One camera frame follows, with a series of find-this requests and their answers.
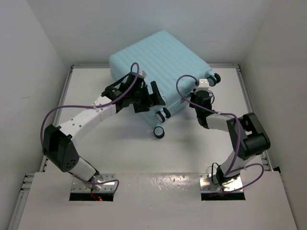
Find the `light blue suitcase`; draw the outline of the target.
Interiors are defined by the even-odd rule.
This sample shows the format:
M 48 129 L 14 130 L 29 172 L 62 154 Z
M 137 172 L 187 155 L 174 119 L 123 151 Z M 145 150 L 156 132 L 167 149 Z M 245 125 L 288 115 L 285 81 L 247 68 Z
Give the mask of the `light blue suitcase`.
M 186 97 L 195 87 L 195 81 L 213 76 L 212 68 L 193 51 L 178 41 L 169 32 L 162 30 L 109 57 L 111 76 L 119 80 L 126 75 L 137 62 L 140 70 L 147 74 L 146 84 L 156 81 L 165 106 L 171 115 L 177 113 L 188 103 L 182 99 L 176 89 Z

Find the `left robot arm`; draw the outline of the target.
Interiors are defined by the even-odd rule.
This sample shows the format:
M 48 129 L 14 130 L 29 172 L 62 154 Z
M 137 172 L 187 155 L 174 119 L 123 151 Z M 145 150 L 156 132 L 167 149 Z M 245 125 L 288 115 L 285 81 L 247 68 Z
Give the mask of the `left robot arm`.
M 58 126 L 47 126 L 42 137 L 43 154 L 62 172 L 95 184 L 99 171 L 78 154 L 76 146 L 96 126 L 123 108 L 132 105 L 135 113 L 141 113 L 154 106 L 154 94 L 149 94 L 145 76 L 144 71 L 129 72 L 107 86 L 91 105 L 81 105 L 82 111 L 75 117 Z

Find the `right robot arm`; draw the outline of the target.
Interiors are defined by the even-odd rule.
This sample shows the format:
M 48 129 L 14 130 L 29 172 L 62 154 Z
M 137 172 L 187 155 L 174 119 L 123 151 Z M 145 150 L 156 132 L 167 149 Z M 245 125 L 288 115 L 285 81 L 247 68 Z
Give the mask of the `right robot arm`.
M 178 94 L 189 103 L 196 112 L 197 120 L 205 129 L 215 129 L 227 132 L 233 146 L 228 158 L 217 166 L 214 185 L 222 186 L 236 178 L 241 170 L 253 166 L 248 164 L 254 157 L 261 155 L 271 147 L 271 141 L 255 113 L 247 113 L 237 117 L 232 113 L 217 112 L 212 109 L 212 93 L 205 80 L 199 80 L 196 88 L 190 92 L 190 98 L 185 97 L 179 90 Z

